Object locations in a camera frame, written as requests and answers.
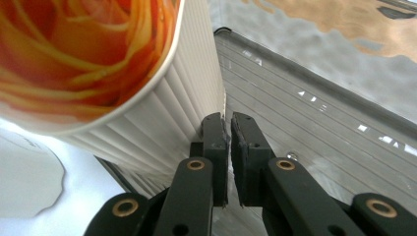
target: paper cup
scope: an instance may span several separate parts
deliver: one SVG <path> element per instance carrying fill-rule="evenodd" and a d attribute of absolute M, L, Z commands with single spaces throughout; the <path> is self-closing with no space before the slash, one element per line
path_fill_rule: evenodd
<path fill-rule="evenodd" d="M 52 136 L 122 167 L 169 182 L 201 122 L 224 113 L 225 92 L 205 0 L 182 0 L 169 53 L 153 78 L 120 107 Z"/>

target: brass screw insert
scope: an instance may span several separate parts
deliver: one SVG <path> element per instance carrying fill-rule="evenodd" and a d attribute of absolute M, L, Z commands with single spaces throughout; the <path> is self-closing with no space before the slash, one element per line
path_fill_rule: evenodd
<path fill-rule="evenodd" d="M 187 167 L 191 170 L 201 170 L 205 168 L 205 163 L 200 160 L 191 160 L 187 163 Z"/>
<path fill-rule="evenodd" d="M 134 199 L 124 199 L 113 206 L 113 214 L 118 217 L 126 217 L 134 213 L 139 208 L 139 204 Z"/>
<path fill-rule="evenodd" d="M 366 206 L 374 213 L 386 218 L 395 218 L 398 215 L 391 205 L 381 200 L 369 199 L 366 201 Z"/>
<path fill-rule="evenodd" d="M 293 169 L 295 169 L 294 163 L 292 163 L 289 160 L 279 160 L 279 161 L 276 162 L 276 166 L 278 166 L 279 168 L 281 168 L 283 170 L 293 170 Z"/>

